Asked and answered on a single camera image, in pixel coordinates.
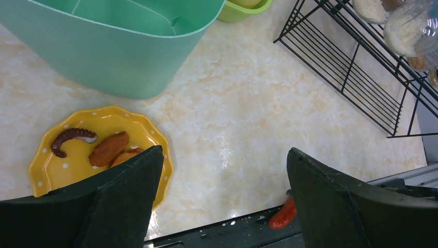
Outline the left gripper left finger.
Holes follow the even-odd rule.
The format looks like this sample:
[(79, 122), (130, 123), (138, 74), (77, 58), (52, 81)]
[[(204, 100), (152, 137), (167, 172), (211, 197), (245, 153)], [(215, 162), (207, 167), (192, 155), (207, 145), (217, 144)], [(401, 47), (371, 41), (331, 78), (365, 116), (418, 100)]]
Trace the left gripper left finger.
[(43, 196), (1, 201), (1, 247), (143, 247), (163, 165), (152, 146)]

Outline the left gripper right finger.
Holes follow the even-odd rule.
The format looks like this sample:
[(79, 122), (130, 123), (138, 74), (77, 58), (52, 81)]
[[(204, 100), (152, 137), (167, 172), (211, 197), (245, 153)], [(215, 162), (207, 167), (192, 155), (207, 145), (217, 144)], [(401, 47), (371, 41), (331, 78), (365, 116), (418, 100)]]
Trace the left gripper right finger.
[(437, 247), (437, 189), (375, 186), (297, 148), (287, 156), (306, 247)]

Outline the red chili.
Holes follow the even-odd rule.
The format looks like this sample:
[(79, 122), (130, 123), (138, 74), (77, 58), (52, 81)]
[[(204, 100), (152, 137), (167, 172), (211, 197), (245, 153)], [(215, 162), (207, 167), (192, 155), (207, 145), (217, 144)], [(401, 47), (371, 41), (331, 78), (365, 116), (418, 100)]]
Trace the red chili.
[(292, 222), (297, 214), (295, 201), (289, 198), (283, 207), (270, 218), (269, 227), (273, 230), (282, 229)]

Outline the yellow scalloped plate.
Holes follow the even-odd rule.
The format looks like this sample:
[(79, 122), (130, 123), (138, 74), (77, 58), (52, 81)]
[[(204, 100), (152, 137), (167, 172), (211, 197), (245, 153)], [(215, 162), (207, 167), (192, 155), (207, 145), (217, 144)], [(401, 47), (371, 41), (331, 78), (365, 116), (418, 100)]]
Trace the yellow scalloped plate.
[[(62, 131), (71, 128), (94, 131), (98, 139), (93, 144), (71, 139), (62, 146), (67, 157), (58, 158), (51, 151), (51, 143)], [(168, 141), (148, 117), (115, 105), (78, 110), (46, 132), (28, 169), (33, 195), (42, 196), (106, 170), (107, 166), (91, 166), (88, 156), (104, 138), (121, 131), (127, 132), (130, 136), (127, 150), (162, 146), (164, 163), (152, 207), (156, 209), (165, 200), (174, 173)]]

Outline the teal trash bin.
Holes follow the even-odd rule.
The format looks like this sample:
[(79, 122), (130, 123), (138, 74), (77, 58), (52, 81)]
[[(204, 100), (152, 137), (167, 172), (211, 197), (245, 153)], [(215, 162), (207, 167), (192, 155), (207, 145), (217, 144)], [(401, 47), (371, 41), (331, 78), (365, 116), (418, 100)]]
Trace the teal trash bin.
[(1, 1), (1, 25), (55, 71), (130, 99), (160, 94), (224, 1)]

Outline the glass jar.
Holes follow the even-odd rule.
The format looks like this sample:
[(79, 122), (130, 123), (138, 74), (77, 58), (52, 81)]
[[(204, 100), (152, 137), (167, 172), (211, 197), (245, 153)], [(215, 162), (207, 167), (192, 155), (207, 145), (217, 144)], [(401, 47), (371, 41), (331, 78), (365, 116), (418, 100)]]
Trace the glass jar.
[(385, 24), (388, 12), (380, 0), (353, 0), (355, 13), (362, 20), (371, 24)]
[(437, 51), (437, 1), (407, 1), (392, 11), (384, 27), (386, 45), (405, 57)]

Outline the black lid spice jar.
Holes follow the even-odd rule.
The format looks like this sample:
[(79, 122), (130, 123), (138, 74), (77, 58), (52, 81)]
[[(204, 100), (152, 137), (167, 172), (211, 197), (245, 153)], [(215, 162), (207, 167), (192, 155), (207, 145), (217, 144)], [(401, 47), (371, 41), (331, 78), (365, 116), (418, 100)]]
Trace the black lid spice jar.
[(427, 74), (428, 82), (432, 87), (438, 87), (437, 68), (431, 69)]

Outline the pink lid spice jar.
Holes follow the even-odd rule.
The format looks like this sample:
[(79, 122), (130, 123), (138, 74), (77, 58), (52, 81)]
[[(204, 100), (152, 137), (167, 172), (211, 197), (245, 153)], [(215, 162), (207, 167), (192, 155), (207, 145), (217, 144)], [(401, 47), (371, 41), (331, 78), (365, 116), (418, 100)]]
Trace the pink lid spice jar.
[(418, 72), (428, 71), (437, 68), (437, 55), (424, 55), (408, 58), (409, 65)]

